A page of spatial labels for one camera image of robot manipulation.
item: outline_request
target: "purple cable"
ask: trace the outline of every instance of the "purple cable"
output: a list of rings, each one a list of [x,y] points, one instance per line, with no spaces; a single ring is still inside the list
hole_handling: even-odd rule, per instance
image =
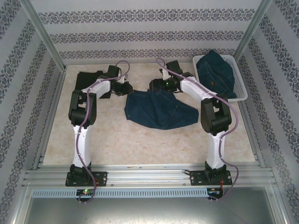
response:
[[[116,63],[116,66],[117,66],[119,63],[121,63],[121,62],[125,62],[125,63],[128,64],[128,70],[127,70],[125,73],[123,73],[121,76],[117,76],[117,77],[113,77],[113,78],[107,78],[107,79],[102,79],[102,80],[100,80],[100,81],[96,81],[95,83],[93,83],[91,86],[88,87],[88,90],[87,90],[87,92],[86,92],[86,95],[87,95],[87,103],[86,103],[87,109],[86,109],[86,115],[85,115],[85,118],[84,118],[83,122],[80,124],[79,130],[78,130],[78,134],[77,134],[77,138],[76,138],[76,152],[77,152],[77,155],[78,155],[78,157],[79,157],[79,159],[80,159],[80,161],[81,161],[83,167],[86,169],[86,171],[88,172],[88,174],[90,175],[90,177],[91,177],[92,180],[93,180],[93,195],[92,195],[86,202],[84,202],[84,204],[89,203],[89,202],[93,199],[93,197],[94,197],[94,195],[95,195],[95,190],[97,189],[97,184],[96,184],[95,178],[94,178],[93,174],[90,172],[90,170],[87,168],[87,166],[85,165],[85,163],[84,163],[84,161],[83,161],[83,159],[82,159],[82,157],[81,157],[81,154],[80,154],[80,152],[79,152],[79,147],[78,147],[79,136],[80,136],[80,134],[81,134],[81,129],[82,129],[83,125],[84,125],[84,124],[86,123],[86,121],[87,121],[88,113],[89,113],[89,109],[90,109],[90,105],[89,105],[89,92],[90,92],[90,90],[91,90],[96,84],[98,84],[98,83],[101,83],[101,82],[104,82],[104,81],[113,80],[113,79],[119,79],[119,78],[125,76],[125,75],[130,71],[130,63],[129,63],[128,61],[126,61],[126,60],[120,60],[118,63]],[[81,199],[81,196],[79,196],[78,201],[79,201],[79,203],[82,203],[82,201],[81,201],[80,199]]]
[[[158,60],[161,60],[161,61],[164,63],[164,66],[163,66],[161,63],[159,63]],[[170,73],[172,73],[172,74],[174,74],[174,75],[176,75],[176,76],[179,76],[179,77],[181,77],[181,78],[183,78],[183,79],[186,79],[186,80],[189,81],[189,82],[192,82],[192,83],[194,82],[193,80],[191,80],[191,79],[189,79],[189,78],[187,78],[187,77],[184,77],[184,76],[182,76],[182,75],[180,75],[180,74],[178,74],[178,73],[176,73],[176,72],[173,72],[173,71],[169,70],[168,68],[166,68],[166,67],[165,67],[165,61],[164,61],[162,58],[160,58],[160,57],[156,58],[156,62],[157,62],[158,65],[160,65],[160,66],[161,66],[163,69],[165,69],[166,71],[168,71],[168,72],[170,72]],[[231,164],[231,163],[226,162],[226,161],[223,159],[222,155],[221,155],[222,138],[223,138],[224,136],[226,136],[226,135],[232,133],[232,132],[238,127],[239,117],[238,117],[237,111],[236,111],[236,110],[232,107],[232,105],[229,104],[226,100],[224,100],[224,99],[222,99],[222,98],[220,98],[220,97],[218,97],[218,96],[212,94],[209,90],[205,89],[205,88],[202,87],[200,84],[198,84],[198,83],[194,83],[194,84],[196,84],[196,85],[197,85],[203,92],[205,92],[205,93],[207,93],[208,95],[210,95],[210,96],[212,96],[212,97],[214,97],[214,98],[216,98],[216,99],[222,101],[222,102],[225,103],[227,106],[229,106],[229,108],[233,111],[233,113],[234,113],[234,115],[235,115],[235,126],[234,126],[230,131],[224,133],[224,134],[220,137],[218,153],[219,153],[219,157],[220,157],[221,161],[222,161],[224,164],[228,165],[228,166],[234,167],[234,168],[236,169],[236,171],[237,171],[237,174],[236,174],[236,176],[235,176],[235,180],[234,180],[233,184],[230,186],[230,188],[228,189],[227,193],[226,193],[225,195],[223,195],[220,199],[217,200],[217,201],[220,201],[220,200],[222,200],[224,197],[226,197],[226,195],[231,191],[231,189],[233,188],[233,186],[235,185],[235,183],[237,182],[237,179],[238,179],[238,177],[239,177],[239,169],[238,169],[238,167],[237,167],[236,165],[234,165],[234,164]]]

